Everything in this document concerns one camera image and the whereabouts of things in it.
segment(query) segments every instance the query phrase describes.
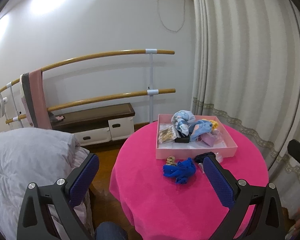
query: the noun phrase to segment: light blue cloth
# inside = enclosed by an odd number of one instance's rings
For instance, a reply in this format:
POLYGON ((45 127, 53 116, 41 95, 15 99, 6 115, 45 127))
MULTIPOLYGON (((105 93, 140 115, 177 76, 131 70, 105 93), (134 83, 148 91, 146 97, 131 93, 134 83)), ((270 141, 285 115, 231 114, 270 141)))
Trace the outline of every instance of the light blue cloth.
POLYGON ((199 135, 211 131, 212 131, 212 122, 210 121, 198 120, 192 123, 189 127, 190 142, 196 141, 199 135))
POLYGON ((189 135, 189 124, 195 121, 194 115, 190 111, 180 110, 171 118, 171 122, 176 129, 184 136, 189 135))

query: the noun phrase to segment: hanging cord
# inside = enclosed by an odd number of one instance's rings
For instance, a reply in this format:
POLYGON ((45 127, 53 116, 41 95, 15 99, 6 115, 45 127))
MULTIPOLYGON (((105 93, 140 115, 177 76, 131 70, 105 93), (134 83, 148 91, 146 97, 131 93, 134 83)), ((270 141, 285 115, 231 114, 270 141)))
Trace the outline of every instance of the hanging cord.
POLYGON ((185 21, 186 21, 186 0, 183 0, 183 22, 182 22, 181 27, 177 31, 169 29, 167 26, 164 25, 163 21, 161 20, 160 10, 159 10, 159 0, 157 0, 157 12, 158 12, 159 19, 160 19, 163 27, 165 27, 169 32, 177 33, 178 31, 180 31, 182 29, 182 27, 183 27, 183 25, 185 24, 185 21))

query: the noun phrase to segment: round table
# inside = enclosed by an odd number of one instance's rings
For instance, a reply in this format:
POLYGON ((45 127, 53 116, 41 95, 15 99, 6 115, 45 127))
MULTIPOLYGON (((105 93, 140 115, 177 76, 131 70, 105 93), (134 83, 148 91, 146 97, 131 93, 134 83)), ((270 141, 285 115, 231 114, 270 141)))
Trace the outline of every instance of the round table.
MULTIPOLYGON (((222 167, 236 179, 250 185, 266 186, 268 171, 257 147, 240 132, 225 125, 238 145, 234 157, 222 167)), ((208 178, 197 166, 196 173, 183 185, 163 176, 165 160, 155 158, 157 122, 133 133, 122 146, 110 180, 110 192, 121 202, 128 220, 144 240, 206 240, 228 212, 208 178)), ((250 206, 237 232, 248 225, 250 206)))

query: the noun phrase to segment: beige hair tie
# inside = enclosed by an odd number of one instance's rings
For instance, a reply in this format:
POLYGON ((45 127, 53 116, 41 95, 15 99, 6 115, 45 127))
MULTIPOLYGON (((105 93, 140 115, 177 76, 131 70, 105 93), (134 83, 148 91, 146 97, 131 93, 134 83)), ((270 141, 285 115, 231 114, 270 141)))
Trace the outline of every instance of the beige hair tie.
POLYGON ((167 163, 166 165, 173 165, 173 166, 177 166, 176 162, 175 162, 175 157, 174 156, 170 156, 167 158, 167 163))

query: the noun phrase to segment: curtain trim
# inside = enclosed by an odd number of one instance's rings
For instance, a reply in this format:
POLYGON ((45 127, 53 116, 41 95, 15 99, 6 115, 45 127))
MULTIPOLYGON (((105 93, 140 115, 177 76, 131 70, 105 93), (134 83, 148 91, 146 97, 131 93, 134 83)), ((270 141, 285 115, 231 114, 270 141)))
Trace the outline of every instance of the curtain trim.
POLYGON ((277 163, 283 162, 285 171, 287 173, 294 172, 297 175, 298 181, 300 183, 300 166, 298 166, 298 165, 296 165, 295 167, 291 166, 291 164, 289 163, 289 160, 291 157, 288 155, 288 152, 286 152, 284 154, 284 156, 281 157, 279 155, 279 153, 274 149, 273 142, 263 140, 262 138, 260 138, 260 136, 256 130, 243 126, 242 121, 240 119, 230 117, 227 112, 215 109, 214 104, 204 104, 203 102, 198 101, 197 98, 193 98, 193 102, 195 104, 197 104, 198 106, 203 107, 204 109, 212 109, 213 114, 225 118, 226 121, 230 124, 239 126, 239 129, 238 129, 239 132, 241 132, 242 134, 245 134, 245 135, 252 136, 258 146, 269 149, 270 155, 272 158, 275 159, 275 162, 277 162, 277 163))

